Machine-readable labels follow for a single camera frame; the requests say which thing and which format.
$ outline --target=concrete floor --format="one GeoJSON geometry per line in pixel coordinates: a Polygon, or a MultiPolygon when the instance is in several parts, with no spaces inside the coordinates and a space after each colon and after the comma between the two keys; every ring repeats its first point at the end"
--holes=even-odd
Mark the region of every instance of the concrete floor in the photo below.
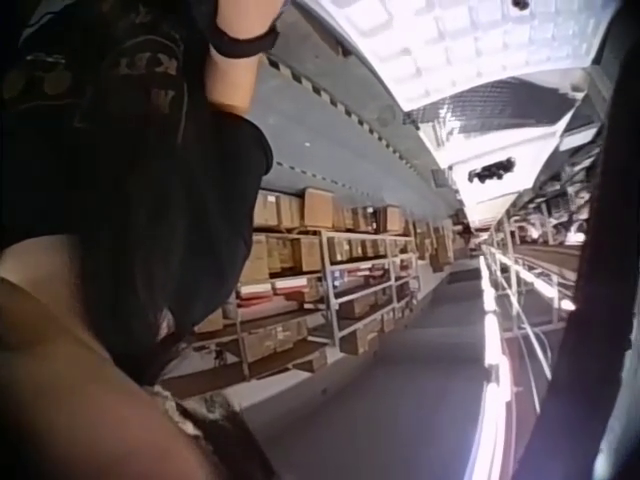
{"type": "Polygon", "coordinates": [[[481,301],[477,280],[438,287],[370,369],[265,445],[283,478],[462,479],[485,378],[481,301]]]}

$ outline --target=person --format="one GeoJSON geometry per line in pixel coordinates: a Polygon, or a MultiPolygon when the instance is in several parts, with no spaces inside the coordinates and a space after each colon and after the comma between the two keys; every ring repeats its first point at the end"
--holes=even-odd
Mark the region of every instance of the person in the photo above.
{"type": "Polygon", "coordinates": [[[3,478],[276,478],[222,394],[156,383],[251,248],[283,0],[64,3],[2,84],[3,478]]]}

